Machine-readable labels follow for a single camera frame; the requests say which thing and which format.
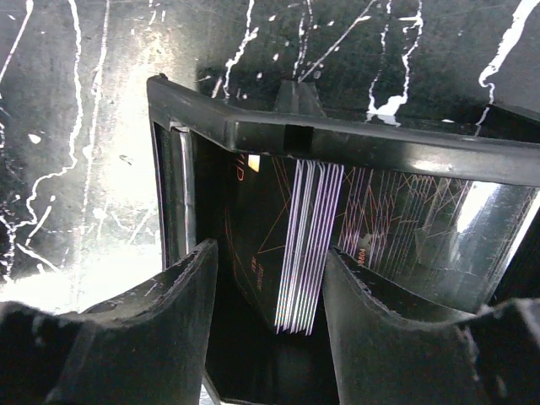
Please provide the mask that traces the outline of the black plastic card box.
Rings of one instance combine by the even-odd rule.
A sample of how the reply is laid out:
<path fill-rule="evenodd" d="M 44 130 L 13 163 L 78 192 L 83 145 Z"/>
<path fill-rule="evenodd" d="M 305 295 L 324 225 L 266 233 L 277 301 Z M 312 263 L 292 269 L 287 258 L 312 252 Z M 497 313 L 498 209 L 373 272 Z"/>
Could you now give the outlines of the black plastic card box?
<path fill-rule="evenodd" d="M 229 159 L 256 154 L 539 190 L 536 114 L 497 105 L 480 137 L 326 116 L 313 84 L 284 81 L 271 111 L 228 105 L 171 82 L 147 82 L 163 261 L 204 239 L 218 243 L 219 275 L 203 385 L 215 404 L 342 404 L 323 300 L 310 333 L 275 332 L 235 280 L 224 212 Z M 490 300 L 502 311 L 493 348 L 504 404 L 539 401 L 539 209 Z"/>

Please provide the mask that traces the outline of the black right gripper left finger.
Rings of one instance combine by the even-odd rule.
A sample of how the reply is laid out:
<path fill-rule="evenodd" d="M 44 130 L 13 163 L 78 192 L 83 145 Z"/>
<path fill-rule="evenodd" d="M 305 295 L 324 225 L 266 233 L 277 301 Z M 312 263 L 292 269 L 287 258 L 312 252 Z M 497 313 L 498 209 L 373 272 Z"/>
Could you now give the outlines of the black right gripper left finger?
<path fill-rule="evenodd" d="M 206 239 L 166 271 L 88 309 L 47 404 L 197 404 L 218 275 Z"/>

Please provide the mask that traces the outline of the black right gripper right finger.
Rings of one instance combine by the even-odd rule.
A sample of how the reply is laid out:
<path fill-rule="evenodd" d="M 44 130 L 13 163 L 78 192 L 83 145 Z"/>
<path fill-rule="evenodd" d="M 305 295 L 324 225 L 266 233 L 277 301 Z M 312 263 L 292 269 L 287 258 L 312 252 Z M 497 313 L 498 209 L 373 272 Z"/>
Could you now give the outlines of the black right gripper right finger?
<path fill-rule="evenodd" d="M 342 404 L 504 404 L 503 313 L 463 315 L 426 300 L 332 248 L 323 282 Z"/>

